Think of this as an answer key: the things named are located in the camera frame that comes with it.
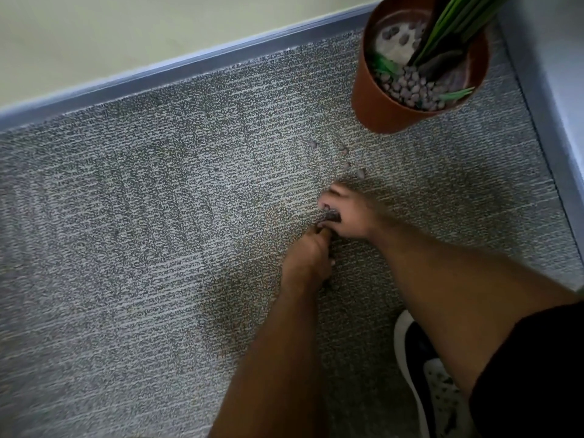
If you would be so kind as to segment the black clothing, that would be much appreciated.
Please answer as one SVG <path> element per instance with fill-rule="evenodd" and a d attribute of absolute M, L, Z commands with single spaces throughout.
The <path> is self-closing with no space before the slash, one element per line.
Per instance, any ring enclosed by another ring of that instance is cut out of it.
<path fill-rule="evenodd" d="M 522 318 L 480 374 L 482 438 L 584 438 L 584 301 Z"/>

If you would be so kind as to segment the person's right hand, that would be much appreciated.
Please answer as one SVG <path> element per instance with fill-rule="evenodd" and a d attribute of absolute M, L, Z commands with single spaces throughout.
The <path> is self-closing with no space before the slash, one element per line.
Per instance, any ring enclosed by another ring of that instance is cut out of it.
<path fill-rule="evenodd" d="M 392 224 L 392 219 L 377 202 L 355 190 L 352 202 L 339 213 L 340 222 L 324 221 L 319 226 L 343 237 L 371 241 Z"/>

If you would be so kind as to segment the white foam block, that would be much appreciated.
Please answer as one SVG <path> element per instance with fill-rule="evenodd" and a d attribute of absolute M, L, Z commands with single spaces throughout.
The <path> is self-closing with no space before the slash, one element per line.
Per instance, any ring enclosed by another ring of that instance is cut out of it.
<path fill-rule="evenodd" d="M 389 14 L 373 28 L 371 46 L 385 58 L 406 65 L 419 46 L 429 22 L 429 13 L 421 10 Z"/>

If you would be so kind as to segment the person's right forearm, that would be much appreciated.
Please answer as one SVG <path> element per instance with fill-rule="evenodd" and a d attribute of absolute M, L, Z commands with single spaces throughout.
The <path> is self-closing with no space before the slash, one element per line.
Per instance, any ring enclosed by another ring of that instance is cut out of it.
<path fill-rule="evenodd" d="M 467 398 L 520 320 L 580 302 L 574 291 L 512 259 L 440 241 L 390 217 L 374 219 L 366 234 Z"/>

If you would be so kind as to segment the pile of grey potting pebbles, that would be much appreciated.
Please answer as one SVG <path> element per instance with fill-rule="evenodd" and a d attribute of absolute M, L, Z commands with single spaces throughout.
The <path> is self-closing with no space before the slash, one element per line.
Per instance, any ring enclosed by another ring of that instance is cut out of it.
<path fill-rule="evenodd" d="M 464 74 L 452 69 L 436 81 L 422 75 L 416 66 L 398 65 L 370 48 L 369 69 L 382 91 L 399 104 L 417 111 L 438 111 L 453 104 L 441 95 L 462 89 Z"/>

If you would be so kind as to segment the person's left hand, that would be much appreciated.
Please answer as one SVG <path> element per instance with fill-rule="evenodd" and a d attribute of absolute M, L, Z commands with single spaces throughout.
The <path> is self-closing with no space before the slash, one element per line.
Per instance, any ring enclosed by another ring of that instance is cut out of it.
<path fill-rule="evenodd" d="M 311 226 L 296 240 L 284 257 L 281 268 L 282 291 L 318 292 L 331 274 L 319 274 L 316 268 L 314 235 L 318 226 Z"/>

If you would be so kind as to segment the black and white shoe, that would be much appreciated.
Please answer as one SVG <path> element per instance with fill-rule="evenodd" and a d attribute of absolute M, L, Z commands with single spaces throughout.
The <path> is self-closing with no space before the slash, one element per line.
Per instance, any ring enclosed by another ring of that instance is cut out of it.
<path fill-rule="evenodd" d="M 393 344 L 415 398 L 420 438 L 479 438 L 463 394 L 407 310 L 396 320 Z"/>

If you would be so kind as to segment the terracotta plant pot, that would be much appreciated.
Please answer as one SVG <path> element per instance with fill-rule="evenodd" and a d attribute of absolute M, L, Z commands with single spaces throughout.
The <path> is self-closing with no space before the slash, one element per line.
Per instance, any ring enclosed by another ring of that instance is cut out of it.
<path fill-rule="evenodd" d="M 393 134 L 416 123 L 460 109 L 478 93 L 488 70 L 491 58 L 487 26 L 478 31 L 468 44 L 466 87 L 474 87 L 471 95 L 446 106 L 442 110 L 412 109 L 395 100 L 375 81 L 371 73 L 367 52 L 377 35 L 377 28 L 390 20 L 429 20 L 436 0 L 382 0 L 374 8 L 364 28 L 358 56 L 358 66 L 353 84 L 352 109 L 357 120 L 371 132 Z"/>

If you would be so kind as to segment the person's left forearm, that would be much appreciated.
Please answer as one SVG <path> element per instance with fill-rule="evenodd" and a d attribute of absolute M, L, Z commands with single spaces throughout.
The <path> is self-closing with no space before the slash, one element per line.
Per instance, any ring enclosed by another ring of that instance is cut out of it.
<path fill-rule="evenodd" d="M 282 279 L 208 438 L 327 438 L 317 345 L 323 279 Z"/>

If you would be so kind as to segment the green leafy plant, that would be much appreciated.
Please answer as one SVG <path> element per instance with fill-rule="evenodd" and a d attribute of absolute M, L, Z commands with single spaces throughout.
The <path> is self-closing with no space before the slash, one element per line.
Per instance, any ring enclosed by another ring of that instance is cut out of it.
<path fill-rule="evenodd" d="M 408 62 L 430 81 L 452 69 L 461 69 L 466 83 L 464 62 L 468 44 L 490 22 L 508 0 L 436 0 L 420 45 Z M 464 87 L 441 95 L 454 103 L 471 95 L 474 87 Z"/>

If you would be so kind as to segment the grey baseboard strip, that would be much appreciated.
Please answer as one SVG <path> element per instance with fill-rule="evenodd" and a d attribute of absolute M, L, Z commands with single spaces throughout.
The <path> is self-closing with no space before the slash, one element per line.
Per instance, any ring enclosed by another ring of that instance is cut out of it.
<path fill-rule="evenodd" d="M 584 181 L 572 158 L 566 131 L 527 27 L 518 14 L 510 11 L 502 12 L 498 17 L 507 52 L 584 263 Z"/>
<path fill-rule="evenodd" d="M 363 28 L 380 0 L 0 109 L 0 133 Z"/>

